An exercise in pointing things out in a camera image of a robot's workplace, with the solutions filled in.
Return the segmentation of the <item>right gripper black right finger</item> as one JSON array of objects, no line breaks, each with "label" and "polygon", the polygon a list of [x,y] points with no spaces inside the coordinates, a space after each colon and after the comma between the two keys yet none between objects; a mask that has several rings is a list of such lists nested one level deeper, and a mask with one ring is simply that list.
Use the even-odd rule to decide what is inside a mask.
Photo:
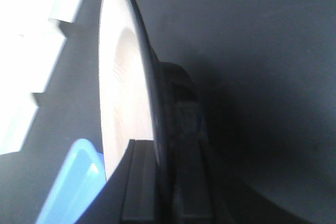
[{"label": "right gripper black right finger", "polygon": [[203,115],[197,102],[176,104],[179,136],[176,144],[176,184],[173,196],[175,223],[212,223],[209,194],[200,140]]}]

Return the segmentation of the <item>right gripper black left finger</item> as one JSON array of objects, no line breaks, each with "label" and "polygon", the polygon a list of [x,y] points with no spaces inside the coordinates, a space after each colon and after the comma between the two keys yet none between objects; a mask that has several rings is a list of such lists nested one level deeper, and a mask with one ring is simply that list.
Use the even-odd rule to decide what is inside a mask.
[{"label": "right gripper black left finger", "polygon": [[158,191],[153,141],[136,140],[122,220],[157,220]]}]

